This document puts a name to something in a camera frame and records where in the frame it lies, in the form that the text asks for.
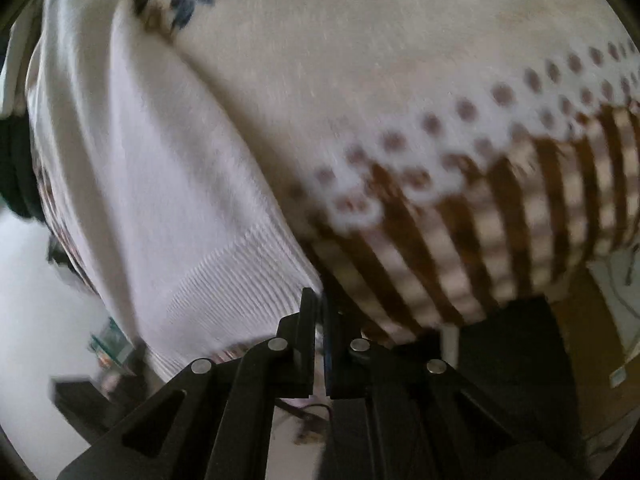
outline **round metal joint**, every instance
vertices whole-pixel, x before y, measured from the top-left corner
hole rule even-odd
[[[440,359],[432,359],[427,363],[427,370],[431,374],[440,375],[447,371],[447,364]]]
[[[191,371],[194,374],[206,374],[209,370],[211,370],[211,361],[208,359],[198,359],[191,363]]]
[[[351,350],[355,352],[366,352],[367,350],[369,350],[369,348],[371,348],[371,345],[366,339],[357,338],[351,341],[350,347]]]
[[[273,350],[274,352],[282,352],[288,345],[287,340],[281,337],[274,337],[267,344],[269,350]]]

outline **dark cloth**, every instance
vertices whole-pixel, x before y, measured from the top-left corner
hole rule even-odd
[[[439,334],[394,352],[421,362],[437,358]],[[458,371],[559,456],[585,469],[572,368],[543,298],[513,301],[486,321],[462,328]],[[372,478],[362,400],[334,401],[333,435],[318,478]]]
[[[0,121],[0,196],[18,216],[44,223],[27,115]]]

